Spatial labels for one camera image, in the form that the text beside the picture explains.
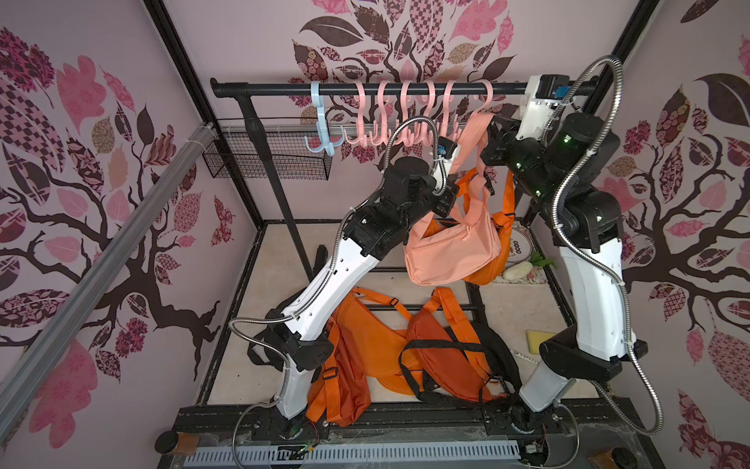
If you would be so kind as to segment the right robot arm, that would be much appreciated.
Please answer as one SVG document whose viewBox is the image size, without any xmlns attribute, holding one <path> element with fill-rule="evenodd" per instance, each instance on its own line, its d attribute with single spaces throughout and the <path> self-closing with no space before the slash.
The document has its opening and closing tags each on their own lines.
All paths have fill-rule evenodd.
<svg viewBox="0 0 750 469">
<path fill-rule="evenodd" d="M 601 66 L 609 68 L 613 97 L 606 118 L 569 113 L 575 95 Z M 628 291 L 622 275 L 623 225 L 614 195 L 593 187 L 620 140 L 613 123 L 622 102 L 623 64 L 615 56 L 595 60 L 569 83 L 565 75 L 541 75 L 527 84 L 521 119 L 494 117 L 480 154 L 487 166 L 505 166 L 531 198 L 560 250 L 572 286 L 575 323 L 544 341 L 541 362 L 521 387 L 527 414 L 545 412 L 576 380 L 590 382 L 610 406 L 605 385 L 632 363 L 654 407 L 654 424 L 644 428 L 623 410 L 616 414 L 637 433 L 658 434 L 664 413 L 639 359 L 646 342 L 632 330 Z"/>
</svg>

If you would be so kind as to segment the pink plastic hook rightmost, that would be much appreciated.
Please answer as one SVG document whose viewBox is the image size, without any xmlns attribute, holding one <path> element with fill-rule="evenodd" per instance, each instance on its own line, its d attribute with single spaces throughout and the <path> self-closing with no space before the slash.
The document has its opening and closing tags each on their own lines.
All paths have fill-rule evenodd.
<svg viewBox="0 0 750 469">
<path fill-rule="evenodd" d="M 489 119 L 494 118 L 494 113 L 491 111 L 491 105 L 494 99 L 493 83 L 487 79 L 481 79 L 480 84 L 484 86 L 484 95 L 476 95 L 475 99 L 480 102 L 480 106 L 477 107 L 470 115 L 466 122 L 466 127 L 470 126 L 470 123 L 477 117 L 488 117 Z"/>
</svg>

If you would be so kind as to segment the salmon pink sling bag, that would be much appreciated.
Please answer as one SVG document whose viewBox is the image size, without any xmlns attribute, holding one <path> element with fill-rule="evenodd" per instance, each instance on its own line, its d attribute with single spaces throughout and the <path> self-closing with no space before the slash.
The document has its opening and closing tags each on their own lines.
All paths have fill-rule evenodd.
<svg viewBox="0 0 750 469">
<path fill-rule="evenodd" d="M 429 214 L 411 230 L 404 259 L 416 285 L 449 285 L 461 279 L 487 285 L 505 269 L 508 249 L 503 244 L 510 238 L 513 221 L 494 218 L 490 213 L 491 193 L 482 160 L 492 119 L 490 113 L 473 115 L 459 138 L 459 154 L 450 172 L 454 173 L 472 154 L 477 159 L 475 168 L 458 180 L 457 201 L 449 212 L 456 224 L 441 230 Z"/>
</svg>

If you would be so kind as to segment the metal fork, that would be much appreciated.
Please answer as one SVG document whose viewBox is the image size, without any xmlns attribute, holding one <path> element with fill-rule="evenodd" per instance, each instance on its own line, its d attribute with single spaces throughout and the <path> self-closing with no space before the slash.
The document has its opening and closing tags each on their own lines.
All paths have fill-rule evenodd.
<svg viewBox="0 0 750 469">
<path fill-rule="evenodd" d="M 529 356 L 527 356 L 527 355 L 525 355 L 525 354 L 523 354 L 523 353 L 521 353 L 521 352 L 519 352 L 517 350 L 513 350 L 512 349 L 511 353 L 512 353 L 512 355 L 515 358 L 523 360 L 523 361 L 528 362 L 528 363 L 532 363 L 533 365 L 535 365 L 535 367 L 537 365 L 539 365 L 539 361 L 537 361 L 536 359 L 533 359 L 532 357 L 529 357 Z"/>
</svg>

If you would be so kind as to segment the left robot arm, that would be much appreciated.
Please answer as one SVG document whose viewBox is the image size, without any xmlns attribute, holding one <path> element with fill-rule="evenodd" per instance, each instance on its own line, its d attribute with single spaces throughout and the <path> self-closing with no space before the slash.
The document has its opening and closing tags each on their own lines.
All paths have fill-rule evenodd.
<svg viewBox="0 0 750 469">
<path fill-rule="evenodd" d="M 283 381 L 267 404 L 292 420 L 308 406 L 314 371 L 332 356 L 334 345 L 324 334 L 328 320 L 345 297 L 429 214 L 446 214 L 455 201 L 448 172 L 458 156 L 454 143 L 443 145 L 432 119 L 416 116 L 398 125 L 388 144 L 412 124 L 424 124 L 433 160 L 400 158 L 385 163 L 375 192 L 352 208 L 339 225 L 333 252 L 311 283 L 269 319 L 237 317 L 230 331 L 281 358 Z"/>
</svg>

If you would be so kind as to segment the pink plastic hook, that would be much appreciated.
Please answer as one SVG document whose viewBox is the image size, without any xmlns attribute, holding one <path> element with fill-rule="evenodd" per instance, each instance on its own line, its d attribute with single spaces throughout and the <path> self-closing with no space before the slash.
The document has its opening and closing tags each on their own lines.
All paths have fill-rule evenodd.
<svg viewBox="0 0 750 469">
<path fill-rule="evenodd" d="M 389 117 L 387 113 L 386 89 L 390 81 L 382 81 L 378 85 L 376 94 L 377 113 L 379 118 L 373 123 L 373 131 L 369 135 L 369 142 L 373 148 L 386 144 L 390 139 Z"/>
<path fill-rule="evenodd" d="M 427 80 L 425 84 L 428 89 L 428 94 L 422 98 L 422 101 L 426 104 L 426 109 L 424 109 L 422 115 L 423 117 L 430 117 L 433 111 L 433 107 L 435 107 L 437 93 L 435 83 L 432 80 Z M 431 130 L 427 121 L 420 121 L 418 126 L 416 126 L 414 143 L 419 145 L 427 145 L 429 144 L 430 135 Z"/>
<path fill-rule="evenodd" d="M 451 113 L 451 103 L 453 101 L 452 91 L 456 81 L 449 80 L 445 84 L 445 91 L 443 92 L 443 114 L 441 115 L 441 124 L 439 125 L 439 136 L 457 142 L 461 130 L 458 124 L 458 117 Z"/>
<path fill-rule="evenodd" d="M 406 80 L 402 84 L 402 88 L 400 88 L 400 110 L 402 111 L 400 117 L 402 119 L 396 123 L 396 129 L 392 134 L 394 144 L 404 145 L 405 147 L 411 147 L 414 140 L 411 131 L 408 126 L 405 125 L 406 121 L 410 119 L 409 107 L 411 104 L 411 98 L 409 97 L 409 87 L 411 83 L 411 80 Z"/>
<path fill-rule="evenodd" d="M 357 87 L 357 120 L 355 121 L 355 133 L 352 136 L 348 135 L 348 131 L 344 130 L 345 141 L 353 147 L 366 148 L 368 146 L 367 134 L 364 126 L 364 113 L 367 108 L 366 93 L 363 83 L 359 80 L 355 81 L 355 87 Z"/>
<path fill-rule="evenodd" d="M 476 95 L 475 99 L 480 102 L 480 106 L 477 107 L 470 115 L 466 122 L 466 127 L 470 126 L 470 123 L 477 117 L 488 117 L 489 119 L 494 118 L 494 113 L 491 111 L 491 105 L 494 99 L 493 83 L 487 79 L 481 79 L 480 84 L 484 86 L 484 95 Z"/>
</svg>

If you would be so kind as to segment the bright orange sling bag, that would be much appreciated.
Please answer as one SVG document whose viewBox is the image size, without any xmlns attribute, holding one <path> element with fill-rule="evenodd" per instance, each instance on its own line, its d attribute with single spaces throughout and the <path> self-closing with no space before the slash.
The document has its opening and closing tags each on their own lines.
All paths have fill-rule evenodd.
<svg viewBox="0 0 750 469">
<path fill-rule="evenodd" d="M 487 285 L 502 274 L 515 221 L 514 177 L 506 178 L 503 210 L 490 214 L 490 190 L 475 168 L 460 175 L 457 201 L 443 226 L 433 213 L 411 231 L 405 248 L 409 275 L 418 285 L 447 285 L 462 279 Z"/>
</svg>

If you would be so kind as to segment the grey aluminium rail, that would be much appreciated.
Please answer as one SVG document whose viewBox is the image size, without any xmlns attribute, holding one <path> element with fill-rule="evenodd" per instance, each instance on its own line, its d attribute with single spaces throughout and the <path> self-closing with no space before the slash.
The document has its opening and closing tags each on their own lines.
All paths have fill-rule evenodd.
<svg viewBox="0 0 750 469">
<path fill-rule="evenodd" d="M 160 210 L 166 207 L 189 168 L 215 138 L 215 124 L 205 122 L 195 128 L 177 153 L 177 160 L 164 170 L 159 181 L 138 204 L 99 260 L 72 289 L 61 310 L 41 330 L 1 383 L 2 438 L 6 438 L 19 421 L 40 386 L 137 249 L 140 240 L 154 224 Z"/>
</svg>

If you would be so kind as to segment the white round printed plate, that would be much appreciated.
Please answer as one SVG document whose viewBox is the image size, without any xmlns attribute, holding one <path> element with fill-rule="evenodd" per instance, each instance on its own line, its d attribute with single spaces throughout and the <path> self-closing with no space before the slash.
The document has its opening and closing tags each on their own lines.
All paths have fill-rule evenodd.
<svg viewBox="0 0 750 469">
<path fill-rule="evenodd" d="M 510 265 L 529 260 L 534 251 L 534 243 L 529 229 L 515 224 L 511 232 L 509 246 L 508 263 Z"/>
</svg>

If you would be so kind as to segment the dark orange backpack left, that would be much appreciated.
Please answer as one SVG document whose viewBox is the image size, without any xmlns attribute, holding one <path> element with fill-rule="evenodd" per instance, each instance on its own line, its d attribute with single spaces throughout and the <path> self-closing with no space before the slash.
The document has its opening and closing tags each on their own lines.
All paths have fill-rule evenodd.
<svg viewBox="0 0 750 469">
<path fill-rule="evenodd" d="M 333 320 L 326 326 L 326 332 L 334 351 L 312 385 L 305 416 L 312 422 L 325 417 L 328 423 L 347 427 L 371 405 L 369 385 L 351 332 Z"/>
</svg>

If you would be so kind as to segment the white toy radish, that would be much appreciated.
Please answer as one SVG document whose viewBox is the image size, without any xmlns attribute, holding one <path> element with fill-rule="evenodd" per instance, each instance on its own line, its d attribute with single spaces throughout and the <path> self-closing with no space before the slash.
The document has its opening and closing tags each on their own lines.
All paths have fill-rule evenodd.
<svg viewBox="0 0 750 469">
<path fill-rule="evenodd" d="M 534 269 L 534 266 L 529 261 L 523 261 L 516 265 L 507 268 L 502 277 L 504 281 L 521 281 L 525 279 Z"/>
</svg>

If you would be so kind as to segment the black sling bag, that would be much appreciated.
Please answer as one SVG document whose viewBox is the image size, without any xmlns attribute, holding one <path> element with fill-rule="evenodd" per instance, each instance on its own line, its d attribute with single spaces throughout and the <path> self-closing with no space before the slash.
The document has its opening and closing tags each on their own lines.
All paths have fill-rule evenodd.
<svg viewBox="0 0 750 469">
<path fill-rule="evenodd" d="M 480 322 L 471 322 L 472 328 L 486 353 L 491 377 L 510 386 L 510 395 L 516 396 L 523 386 L 519 367 L 513 354 L 501 336 L 492 328 Z"/>
</svg>

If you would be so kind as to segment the black clothes rack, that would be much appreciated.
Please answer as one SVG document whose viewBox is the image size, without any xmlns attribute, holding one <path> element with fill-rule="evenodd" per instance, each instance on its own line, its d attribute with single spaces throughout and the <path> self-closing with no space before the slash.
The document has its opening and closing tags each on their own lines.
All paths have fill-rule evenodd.
<svg viewBox="0 0 750 469">
<path fill-rule="evenodd" d="M 506 96 L 521 96 L 527 87 L 531 85 L 532 79 L 536 76 L 529 78 L 527 83 L 493 83 L 489 85 L 482 85 L 480 82 L 474 83 L 438 83 L 430 85 L 427 82 L 418 82 L 414 85 L 409 86 L 409 90 L 406 92 L 408 96 L 430 96 L 432 89 L 435 89 L 436 96 L 486 96 L 489 97 L 490 91 L 494 94 L 506 95 Z M 568 89 L 572 90 L 573 82 L 562 82 L 563 75 L 541 75 L 542 91 L 549 91 L 550 97 L 562 98 L 562 91 Z M 596 79 L 585 81 L 578 91 L 574 92 L 576 96 L 593 96 L 598 93 L 598 89 L 602 88 L 603 80 L 599 76 L 595 76 Z M 241 82 L 226 82 L 220 83 L 215 78 L 210 80 L 211 89 L 214 95 L 219 99 L 231 98 L 235 99 L 242 112 L 242 119 L 244 121 L 244 131 L 248 136 L 250 142 L 254 145 L 258 158 L 260 158 L 261 164 L 266 171 L 267 178 L 271 184 L 273 195 L 277 201 L 277 205 L 283 216 L 283 221 L 287 226 L 288 232 L 292 238 L 299 259 L 302 263 L 302 267 L 307 276 L 307 280 L 310 282 L 314 279 L 314 270 L 308 258 L 307 252 L 304 248 L 302 238 L 300 237 L 296 220 L 292 214 L 291 208 L 288 203 L 288 199 L 285 195 L 283 186 L 279 178 L 279 172 L 273 162 L 273 152 L 268 143 L 267 132 L 262 124 L 262 119 L 259 117 L 254 104 L 252 102 L 253 97 L 290 97 L 290 96 L 304 96 L 309 95 L 312 90 L 312 83 L 279 83 L 279 84 L 251 84 Z M 384 87 L 384 94 L 386 96 L 400 95 L 402 88 L 406 90 L 404 84 L 400 82 L 386 84 Z M 318 94 L 323 97 L 334 97 L 334 96 L 355 96 L 359 93 L 359 88 L 353 83 L 333 83 L 323 84 L 318 88 Z"/>
</svg>

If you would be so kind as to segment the orange flat bag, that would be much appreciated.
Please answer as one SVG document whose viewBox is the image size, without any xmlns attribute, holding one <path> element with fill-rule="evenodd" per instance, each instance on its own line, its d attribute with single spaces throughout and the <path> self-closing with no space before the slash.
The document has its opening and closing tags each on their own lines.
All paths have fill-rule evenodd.
<svg viewBox="0 0 750 469">
<path fill-rule="evenodd" d="M 398 298 L 354 287 L 333 313 L 330 324 L 335 324 L 359 354 L 365 375 L 378 380 L 381 386 L 404 396 L 414 396 L 402 369 L 400 353 L 406 346 L 406 330 L 392 329 L 381 322 L 368 308 L 367 303 L 389 306 L 406 322 L 412 314 Z"/>
</svg>

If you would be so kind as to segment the light blue plastic hook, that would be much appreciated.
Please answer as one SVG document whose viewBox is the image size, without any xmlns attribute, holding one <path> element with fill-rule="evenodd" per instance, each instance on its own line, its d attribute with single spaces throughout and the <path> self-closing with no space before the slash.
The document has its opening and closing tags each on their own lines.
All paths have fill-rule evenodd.
<svg viewBox="0 0 750 469">
<path fill-rule="evenodd" d="M 339 138 L 337 140 L 331 139 L 325 115 L 325 103 L 322 95 L 320 95 L 320 83 L 318 81 L 313 81 L 310 84 L 310 97 L 312 106 L 316 111 L 316 134 L 318 134 L 318 145 L 312 146 L 309 138 L 306 137 L 306 148 L 313 154 L 325 152 L 328 156 L 334 156 L 336 150 L 340 148 L 346 140 L 346 130 L 341 126 L 339 129 Z"/>
</svg>

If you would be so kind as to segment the yellow sponge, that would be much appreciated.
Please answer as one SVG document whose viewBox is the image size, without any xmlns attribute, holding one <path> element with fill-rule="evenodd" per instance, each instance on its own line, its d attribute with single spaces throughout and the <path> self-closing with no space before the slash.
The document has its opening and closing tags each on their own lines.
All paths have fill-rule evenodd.
<svg viewBox="0 0 750 469">
<path fill-rule="evenodd" d="M 527 338 L 527 349 L 529 349 L 529 353 L 532 355 L 539 355 L 541 344 L 553 338 L 555 335 L 555 332 L 528 329 L 525 332 L 525 337 Z"/>
</svg>

